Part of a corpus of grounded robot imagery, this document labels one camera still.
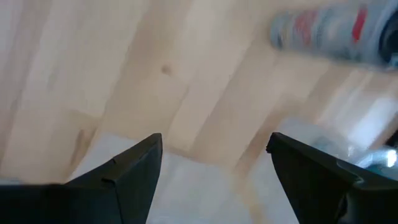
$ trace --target wooden floor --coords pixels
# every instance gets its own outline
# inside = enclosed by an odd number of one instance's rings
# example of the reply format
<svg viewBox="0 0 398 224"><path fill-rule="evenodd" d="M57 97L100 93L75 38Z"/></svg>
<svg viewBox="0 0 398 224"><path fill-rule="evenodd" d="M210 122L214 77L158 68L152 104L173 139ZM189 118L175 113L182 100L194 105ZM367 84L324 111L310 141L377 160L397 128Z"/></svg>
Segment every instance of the wooden floor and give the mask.
<svg viewBox="0 0 398 224"><path fill-rule="evenodd" d="M377 147L398 76L278 52L270 19L317 0L0 1L0 174L63 182L101 133L246 178L296 116Z"/></svg>

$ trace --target spray can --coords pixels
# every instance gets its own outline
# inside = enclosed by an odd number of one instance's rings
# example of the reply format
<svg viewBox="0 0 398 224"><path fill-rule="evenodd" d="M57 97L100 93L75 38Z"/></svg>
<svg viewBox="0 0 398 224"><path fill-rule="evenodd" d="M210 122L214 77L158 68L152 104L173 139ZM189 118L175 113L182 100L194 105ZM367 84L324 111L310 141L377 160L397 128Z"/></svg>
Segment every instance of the spray can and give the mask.
<svg viewBox="0 0 398 224"><path fill-rule="evenodd" d="M271 24L271 43L366 63L398 68L398 0L343 1L305 11L283 12Z"/></svg>

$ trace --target red label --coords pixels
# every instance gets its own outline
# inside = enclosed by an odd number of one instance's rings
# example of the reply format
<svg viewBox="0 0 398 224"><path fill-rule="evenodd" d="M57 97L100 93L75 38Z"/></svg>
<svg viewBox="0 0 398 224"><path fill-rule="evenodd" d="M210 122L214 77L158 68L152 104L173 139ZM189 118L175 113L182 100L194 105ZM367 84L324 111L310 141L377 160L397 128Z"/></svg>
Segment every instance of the red label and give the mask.
<svg viewBox="0 0 398 224"><path fill-rule="evenodd" d="M312 25L317 18L317 11L305 11L297 16L294 27L303 40L304 45L311 44L311 29Z"/></svg>
<svg viewBox="0 0 398 224"><path fill-rule="evenodd" d="M361 39L362 29L366 22L366 17L368 16L368 9L366 6L362 6L356 17L356 22L353 27L353 39L354 43L357 43Z"/></svg>

